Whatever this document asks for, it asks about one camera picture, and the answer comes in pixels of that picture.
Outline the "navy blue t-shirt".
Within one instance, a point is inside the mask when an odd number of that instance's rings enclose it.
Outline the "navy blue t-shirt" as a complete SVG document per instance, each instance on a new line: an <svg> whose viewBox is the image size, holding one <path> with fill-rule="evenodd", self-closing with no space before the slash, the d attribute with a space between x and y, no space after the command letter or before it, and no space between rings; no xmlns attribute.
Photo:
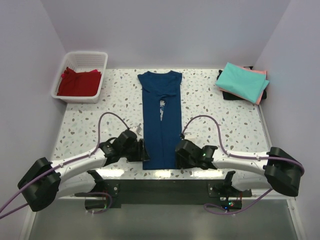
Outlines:
<svg viewBox="0 0 320 240"><path fill-rule="evenodd" d="M182 133L182 73L147 71L137 76L142 86L143 139L150 160L144 170L176 168L175 147Z"/></svg>

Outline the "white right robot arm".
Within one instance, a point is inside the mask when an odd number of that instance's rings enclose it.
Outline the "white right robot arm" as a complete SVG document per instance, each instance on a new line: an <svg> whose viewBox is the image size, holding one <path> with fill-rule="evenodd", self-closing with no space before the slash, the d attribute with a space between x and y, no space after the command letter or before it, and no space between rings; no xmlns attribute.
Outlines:
<svg viewBox="0 0 320 240"><path fill-rule="evenodd" d="M305 170L302 164L279 147L263 152L225 150L221 146L202 148L183 139L175 148L179 169L229 170L222 184L230 197L251 189L272 189L288 197L297 197Z"/></svg>

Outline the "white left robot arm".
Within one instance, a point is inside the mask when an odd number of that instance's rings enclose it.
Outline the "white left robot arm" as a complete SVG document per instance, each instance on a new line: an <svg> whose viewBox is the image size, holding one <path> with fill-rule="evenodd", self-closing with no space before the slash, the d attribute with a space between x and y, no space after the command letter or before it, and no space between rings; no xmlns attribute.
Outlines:
<svg viewBox="0 0 320 240"><path fill-rule="evenodd" d="M144 140L129 129L75 157L36 160L17 187L34 212L65 196L106 196L108 185L98 170L117 163L121 158L128 162L150 160Z"/></svg>

